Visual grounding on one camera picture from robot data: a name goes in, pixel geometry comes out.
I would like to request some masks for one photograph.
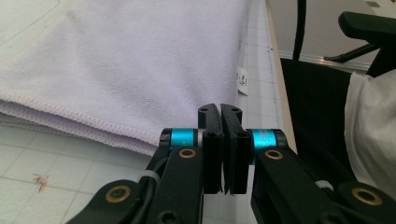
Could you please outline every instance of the white tag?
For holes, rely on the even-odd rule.
[[[248,71],[238,66],[236,73],[238,74],[238,90],[248,95]]]

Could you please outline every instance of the black cable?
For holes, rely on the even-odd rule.
[[[166,163],[168,162],[168,158],[163,158],[162,160],[158,161],[157,164],[155,164],[154,168],[152,171],[155,173],[162,173],[160,171],[163,171],[163,168],[165,167]],[[146,194],[144,195],[144,201],[140,209],[137,211],[136,215],[134,215],[134,218],[131,221],[131,224],[141,224],[143,221],[146,219],[148,212],[149,212],[149,206],[151,205],[152,199],[154,198],[155,190],[158,188],[156,186],[156,182],[153,178],[143,176],[142,178],[149,178],[148,184],[147,184],[147,190]]]

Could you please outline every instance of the white cloth on chair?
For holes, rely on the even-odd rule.
[[[396,70],[376,78],[352,74],[345,118],[355,176],[396,200]]]
[[[201,105],[236,103],[247,10],[246,0],[76,1],[0,64],[0,112],[152,154],[163,128],[196,128]]]

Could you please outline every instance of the black armrest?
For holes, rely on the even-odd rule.
[[[348,37],[379,46],[396,46],[396,19],[343,12],[338,23]]]

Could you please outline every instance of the white towel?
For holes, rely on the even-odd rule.
[[[248,0],[81,0],[0,64],[0,112],[152,154],[163,128],[235,105]]]
[[[346,150],[356,178],[396,200],[396,70],[352,74],[346,97]]]

